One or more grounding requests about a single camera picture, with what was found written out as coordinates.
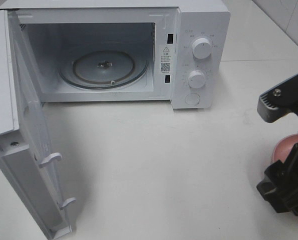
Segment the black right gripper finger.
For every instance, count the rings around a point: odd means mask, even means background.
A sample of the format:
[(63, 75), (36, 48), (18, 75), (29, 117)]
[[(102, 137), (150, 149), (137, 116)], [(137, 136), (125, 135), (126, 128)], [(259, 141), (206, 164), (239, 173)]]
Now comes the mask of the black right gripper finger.
[(298, 160), (274, 162), (256, 188), (276, 213), (298, 213)]

